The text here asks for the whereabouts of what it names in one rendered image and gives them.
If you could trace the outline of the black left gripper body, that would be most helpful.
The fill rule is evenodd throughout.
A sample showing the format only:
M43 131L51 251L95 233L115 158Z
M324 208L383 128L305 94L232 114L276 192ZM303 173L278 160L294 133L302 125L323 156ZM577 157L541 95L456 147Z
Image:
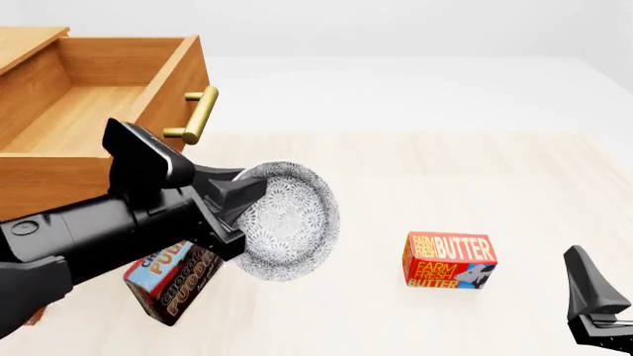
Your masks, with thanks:
M199 192L195 186L187 187L187 193L198 210L198 226L194 242L207 248L223 261L230 261L245 251L245 234L219 217L218 207Z

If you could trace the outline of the patterned black and white bowl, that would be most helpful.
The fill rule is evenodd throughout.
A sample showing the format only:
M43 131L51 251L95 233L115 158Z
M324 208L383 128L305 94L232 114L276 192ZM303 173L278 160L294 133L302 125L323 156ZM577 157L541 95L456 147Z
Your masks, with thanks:
M314 272L329 257L340 231L340 212L325 180L296 162L265 162L238 182L261 178L266 192L234 227L246 235L236 257L243 272L262 281L287 282Z

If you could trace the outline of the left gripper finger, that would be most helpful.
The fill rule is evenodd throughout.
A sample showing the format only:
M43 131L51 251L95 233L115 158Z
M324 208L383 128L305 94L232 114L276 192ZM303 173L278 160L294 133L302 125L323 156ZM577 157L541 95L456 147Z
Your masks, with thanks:
M212 168L204 165L194 165L194 168L195 182L204 180L231 181L244 171L243 168Z
M209 180L207 205L225 223L234 223L266 194L265 178L244 180Z

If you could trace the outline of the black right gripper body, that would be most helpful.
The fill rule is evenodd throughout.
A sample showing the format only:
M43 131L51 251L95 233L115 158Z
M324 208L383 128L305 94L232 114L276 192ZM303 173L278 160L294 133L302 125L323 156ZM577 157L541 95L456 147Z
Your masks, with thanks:
M579 345L613 351L633 351L633 320L617 319L615 308L598 308L590 313L568 309L568 327Z

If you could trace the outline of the chocolate pudding box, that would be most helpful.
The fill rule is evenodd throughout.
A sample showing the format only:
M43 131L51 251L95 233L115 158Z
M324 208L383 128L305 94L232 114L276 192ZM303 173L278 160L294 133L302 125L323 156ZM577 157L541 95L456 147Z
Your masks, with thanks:
M184 240L137 260L124 281L149 316L172 326L223 264L216 254Z

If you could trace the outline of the wooden cabinet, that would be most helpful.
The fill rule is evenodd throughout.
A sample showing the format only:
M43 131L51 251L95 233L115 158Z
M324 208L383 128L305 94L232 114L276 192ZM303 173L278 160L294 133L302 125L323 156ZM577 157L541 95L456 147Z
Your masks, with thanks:
M0 222L68 204L73 85L64 27L0 27Z

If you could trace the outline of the red butter box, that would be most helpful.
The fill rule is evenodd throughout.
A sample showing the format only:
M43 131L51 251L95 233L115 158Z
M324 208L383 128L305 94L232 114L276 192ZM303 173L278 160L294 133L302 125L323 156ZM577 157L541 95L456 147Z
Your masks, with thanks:
M410 287L482 289L497 267L485 234L412 231L402 257Z

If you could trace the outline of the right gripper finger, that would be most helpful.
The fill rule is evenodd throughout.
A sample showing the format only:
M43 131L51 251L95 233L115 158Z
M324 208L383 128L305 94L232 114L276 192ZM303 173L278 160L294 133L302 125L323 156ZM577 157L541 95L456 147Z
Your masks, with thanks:
M572 245L564 260L569 284L567 320L592 313L618 314L632 306L599 272L587 252Z

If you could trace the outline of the open wooden drawer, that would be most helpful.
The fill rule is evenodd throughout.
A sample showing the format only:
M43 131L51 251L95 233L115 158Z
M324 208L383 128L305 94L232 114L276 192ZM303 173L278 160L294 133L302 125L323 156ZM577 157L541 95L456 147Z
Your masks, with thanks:
M107 192L107 121L181 129L210 85L201 41L63 37L0 73L0 221Z

